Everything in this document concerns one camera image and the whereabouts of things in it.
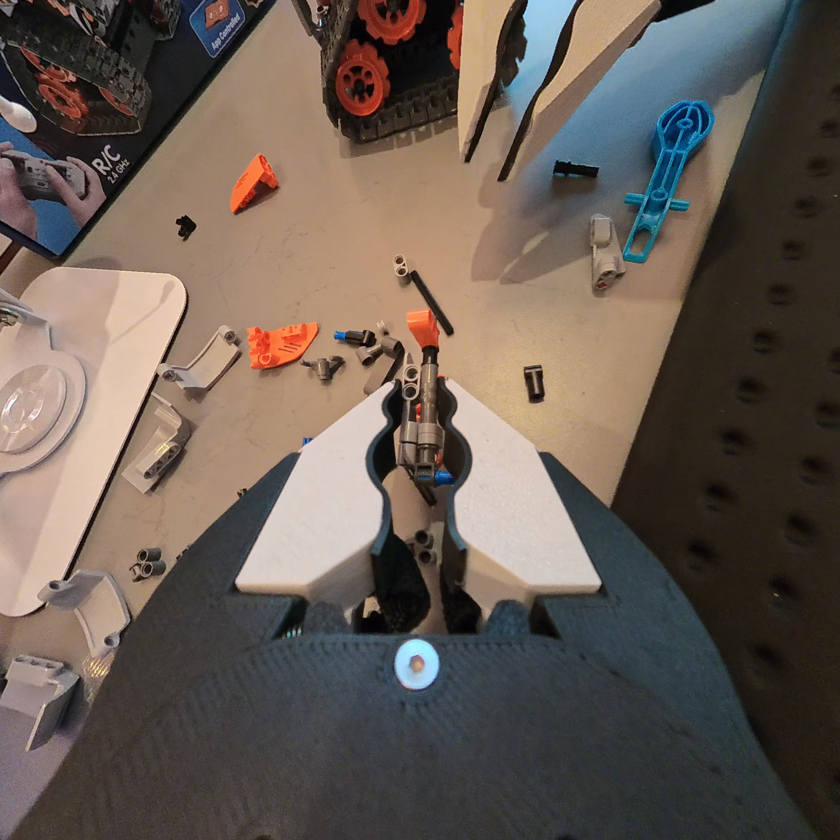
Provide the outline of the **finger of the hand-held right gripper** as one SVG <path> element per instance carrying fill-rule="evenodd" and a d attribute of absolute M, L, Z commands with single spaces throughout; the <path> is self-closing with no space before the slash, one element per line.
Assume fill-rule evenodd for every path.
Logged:
<path fill-rule="evenodd" d="M 659 1 L 574 3 L 545 77 L 521 117 L 499 182 L 515 176 L 542 151 L 659 11 Z"/>
<path fill-rule="evenodd" d="M 496 98 L 511 33 L 526 1 L 466 1 L 458 71 L 458 147 L 468 163 Z"/>

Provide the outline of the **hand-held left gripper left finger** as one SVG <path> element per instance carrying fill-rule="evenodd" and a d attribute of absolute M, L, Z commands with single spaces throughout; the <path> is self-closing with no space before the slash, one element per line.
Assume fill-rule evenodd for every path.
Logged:
<path fill-rule="evenodd" d="M 374 594 L 385 628 L 413 630 L 431 596 L 393 531 L 384 479 L 396 467 L 403 398 L 384 385 L 302 447 L 235 584 L 353 610 Z"/>

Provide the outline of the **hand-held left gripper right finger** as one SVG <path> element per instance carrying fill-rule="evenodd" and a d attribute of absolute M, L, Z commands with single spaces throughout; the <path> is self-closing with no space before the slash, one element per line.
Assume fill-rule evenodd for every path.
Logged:
<path fill-rule="evenodd" d="M 488 619 L 499 602 L 590 595 L 602 587 L 581 537 L 534 444 L 453 380 L 446 444 L 465 450 L 450 489 L 449 533 L 464 569 L 455 582 Z"/>

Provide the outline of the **grey cylinder axle assembly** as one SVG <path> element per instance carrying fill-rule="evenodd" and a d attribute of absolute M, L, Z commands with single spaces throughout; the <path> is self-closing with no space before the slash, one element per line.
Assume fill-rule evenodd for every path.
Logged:
<path fill-rule="evenodd" d="M 423 350 L 422 363 L 417 365 L 421 375 L 416 470 L 410 472 L 400 467 L 404 468 L 426 504 L 432 507 L 437 501 L 434 473 L 442 468 L 445 443 L 445 432 L 438 422 L 438 350 Z"/>

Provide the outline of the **light grey long block piece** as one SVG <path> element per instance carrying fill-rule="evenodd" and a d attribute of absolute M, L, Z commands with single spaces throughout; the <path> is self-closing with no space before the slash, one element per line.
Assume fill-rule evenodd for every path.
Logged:
<path fill-rule="evenodd" d="M 608 291 L 626 271 L 623 249 L 610 217 L 594 214 L 590 221 L 591 275 L 594 294 Z"/>

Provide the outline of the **tracked toy robot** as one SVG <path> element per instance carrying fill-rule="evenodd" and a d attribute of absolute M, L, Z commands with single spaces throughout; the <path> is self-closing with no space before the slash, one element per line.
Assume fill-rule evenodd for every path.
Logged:
<path fill-rule="evenodd" d="M 373 142 L 457 113 L 462 2 L 294 5 L 321 48 L 327 113 L 350 140 Z"/>

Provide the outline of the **teal separator tool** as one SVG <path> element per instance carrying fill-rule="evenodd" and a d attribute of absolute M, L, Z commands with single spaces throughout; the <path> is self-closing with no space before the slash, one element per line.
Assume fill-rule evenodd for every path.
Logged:
<path fill-rule="evenodd" d="M 623 249 L 625 260 L 644 263 L 669 211 L 685 212 L 689 201 L 675 199 L 688 159 L 706 140 L 714 113 L 702 100 L 679 101 L 659 117 L 652 139 L 656 163 L 644 194 L 629 193 L 625 204 L 638 207 Z"/>

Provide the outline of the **grey curved panel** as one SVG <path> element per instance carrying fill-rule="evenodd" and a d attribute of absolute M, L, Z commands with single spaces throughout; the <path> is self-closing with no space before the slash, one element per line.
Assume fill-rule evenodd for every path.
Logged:
<path fill-rule="evenodd" d="M 122 631 L 131 622 L 123 594 L 107 572 L 79 570 L 67 581 L 50 581 L 37 597 L 42 603 L 75 614 L 93 659 L 114 652 Z"/>
<path fill-rule="evenodd" d="M 161 423 L 146 446 L 122 471 L 122 478 L 143 494 L 150 491 L 172 466 L 191 436 L 187 421 L 173 405 L 156 392 L 152 396 L 157 401 L 154 414 Z"/>
<path fill-rule="evenodd" d="M 173 382 L 185 392 L 205 392 L 227 372 L 240 357 L 234 330 L 221 325 L 200 353 L 187 365 L 159 364 L 156 373 L 165 382 Z"/>

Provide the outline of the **grey L-shaped beam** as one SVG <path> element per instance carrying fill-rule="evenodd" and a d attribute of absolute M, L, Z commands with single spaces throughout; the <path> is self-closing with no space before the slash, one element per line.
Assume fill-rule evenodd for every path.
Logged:
<path fill-rule="evenodd" d="M 383 384 L 389 382 L 395 375 L 397 367 L 403 362 L 403 343 L 391 336 L 381 337 L 378 343 L 371 348 L 371 352 L 374 350 L 378 350 L 378 354 L 372 362 L 371 372 L 364 385 L 366 396 L 372 395 Z"/>

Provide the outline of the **orange flat panel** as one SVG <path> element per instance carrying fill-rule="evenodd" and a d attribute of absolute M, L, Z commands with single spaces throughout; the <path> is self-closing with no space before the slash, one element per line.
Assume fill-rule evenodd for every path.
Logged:
<path fill-rule="evenodd" d="M 266 331 L 247 330 L 248 356 L 253 370 L 267 370 L 298 361 L 319 333 L 317 322 L 293 324 Z"/>

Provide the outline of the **black dimpled mat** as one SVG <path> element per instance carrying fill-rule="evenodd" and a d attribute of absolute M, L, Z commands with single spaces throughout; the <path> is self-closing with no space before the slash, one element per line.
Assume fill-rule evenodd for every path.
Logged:
<path fill-rule="evenodd" d="M 795 2 L 613 508 L 838 838 L 839 2 Z"/>

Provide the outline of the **orange wedge brick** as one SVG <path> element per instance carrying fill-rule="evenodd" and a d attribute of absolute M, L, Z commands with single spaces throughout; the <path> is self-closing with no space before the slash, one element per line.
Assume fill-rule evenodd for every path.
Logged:
<path fill-rule="evenodd" d="M 233 214 L 244 210 L 260 191 L 278 188 L 278 179 L 267 158 L 257 154 L 237 179 L 231 192 L 229 208 Z"/>

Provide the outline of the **white stand base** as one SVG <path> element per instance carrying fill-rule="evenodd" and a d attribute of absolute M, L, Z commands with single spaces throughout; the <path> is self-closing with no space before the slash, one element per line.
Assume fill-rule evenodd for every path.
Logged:
<path fill-rule="evenodd" d="M 2 614 L 41 607 L 38 594 L 74 560 L 186 307 L 166 274 L 55 268 L 22 304 L 41 323 L 2 329 L 2 385 L 33 364 L 73 357 L 85 400 L 51 454 L 2 478 Z"/>

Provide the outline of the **light grey angled panel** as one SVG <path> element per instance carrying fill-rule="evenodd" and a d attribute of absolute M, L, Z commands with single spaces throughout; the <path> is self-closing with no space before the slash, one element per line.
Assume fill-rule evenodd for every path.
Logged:
<path fill-rule="evenodd" d="M 5 675 L 2 711 L 28 720 L 26 751 L 45 745 L 60 725 L 79 675 L 63 662 L 30 654 L 16 656 Z"/>

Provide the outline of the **robot kit box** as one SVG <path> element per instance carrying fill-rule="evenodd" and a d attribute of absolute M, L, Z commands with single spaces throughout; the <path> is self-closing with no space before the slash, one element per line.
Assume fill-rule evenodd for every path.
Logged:
<path fill-rule="evenodd" d="M 2 2 L 2 96 L 38 126 L 2 119 L 2 236 L 63 256 L 274 4 Z"/>

